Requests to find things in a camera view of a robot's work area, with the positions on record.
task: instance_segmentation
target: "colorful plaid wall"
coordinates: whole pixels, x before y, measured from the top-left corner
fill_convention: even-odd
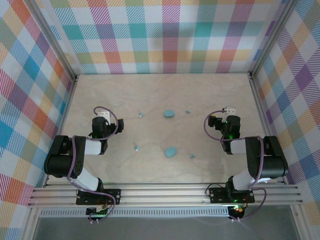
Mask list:
[[[299,1],[256,83],[320,239],[320,0]]]
[[[1,0],[0,240],[18,238],[70,88],[23,0]]]
[[[37,2],[75,72],[143,74],[247,72],[285,0]]]

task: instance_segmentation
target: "light blue object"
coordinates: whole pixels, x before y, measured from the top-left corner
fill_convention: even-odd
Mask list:
[[[164,154],[167,158],[172,158],[174,155],[177,154],[177,148],[174,146],[169,147],[164,151]]]
[[[170,119],[170,118],[173,118],[175,116],[175,111],[173,110],[165,110],[163,112],[163,116],[166,118],[166,119]]]

